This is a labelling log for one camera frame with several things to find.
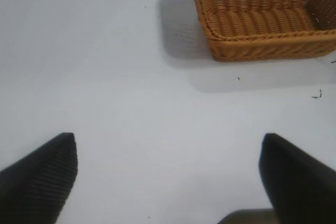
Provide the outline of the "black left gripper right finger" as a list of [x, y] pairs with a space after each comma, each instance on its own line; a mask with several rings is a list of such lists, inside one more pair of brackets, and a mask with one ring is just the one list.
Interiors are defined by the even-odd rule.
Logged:
[[280, 223], [335, 223], [335, 171], [285, 138], [264, 136], [259, 172]]

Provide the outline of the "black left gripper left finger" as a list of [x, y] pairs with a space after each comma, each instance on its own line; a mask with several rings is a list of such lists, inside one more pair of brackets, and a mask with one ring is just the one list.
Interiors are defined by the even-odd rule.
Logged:
[[1, 171], [1, 223], [56, 223], [78, 174], [75, 135], [61, 133]]

